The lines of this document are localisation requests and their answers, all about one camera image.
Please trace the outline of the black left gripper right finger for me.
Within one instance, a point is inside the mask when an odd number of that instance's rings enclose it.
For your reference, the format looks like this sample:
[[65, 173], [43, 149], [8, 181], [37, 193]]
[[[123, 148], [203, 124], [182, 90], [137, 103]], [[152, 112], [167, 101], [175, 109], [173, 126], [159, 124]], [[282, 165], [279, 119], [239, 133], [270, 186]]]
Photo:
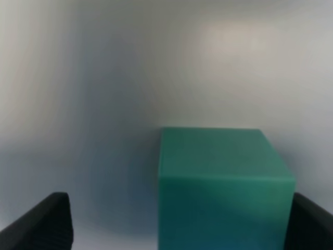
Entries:
[[332, 214], [295, 193], [284, 249], [332, 250]]

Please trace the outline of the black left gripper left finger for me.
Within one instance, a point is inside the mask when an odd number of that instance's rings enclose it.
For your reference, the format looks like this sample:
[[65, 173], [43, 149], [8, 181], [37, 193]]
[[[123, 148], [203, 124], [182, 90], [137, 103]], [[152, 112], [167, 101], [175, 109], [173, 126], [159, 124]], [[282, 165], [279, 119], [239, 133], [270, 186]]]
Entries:
[[1, 249], [71, 249], [74, 241], [66, 192], [51, 193], [1, 230]]

